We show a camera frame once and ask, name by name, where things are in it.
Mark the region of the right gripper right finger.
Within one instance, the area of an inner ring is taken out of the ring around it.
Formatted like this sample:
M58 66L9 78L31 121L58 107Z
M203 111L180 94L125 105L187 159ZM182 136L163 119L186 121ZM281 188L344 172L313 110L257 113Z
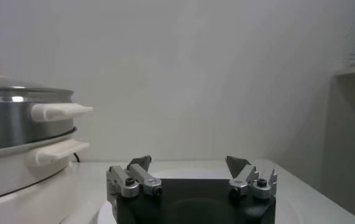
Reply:
M251 195L259 200L268 200L277 195L278 175L275 170L265 170L262 174L248 160L226 156L226 164L232 179L229 180L229 196L239 199Z

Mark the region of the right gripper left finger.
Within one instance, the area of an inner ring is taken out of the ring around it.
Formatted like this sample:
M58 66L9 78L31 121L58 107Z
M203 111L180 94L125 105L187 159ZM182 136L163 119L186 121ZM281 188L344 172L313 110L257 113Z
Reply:
M160 201L162 180L148 172L151 162L151 156L146 155L132 159L125 168L111 166L106 172L107 200L110 203L119 197L130 200L142 193L152 201Z

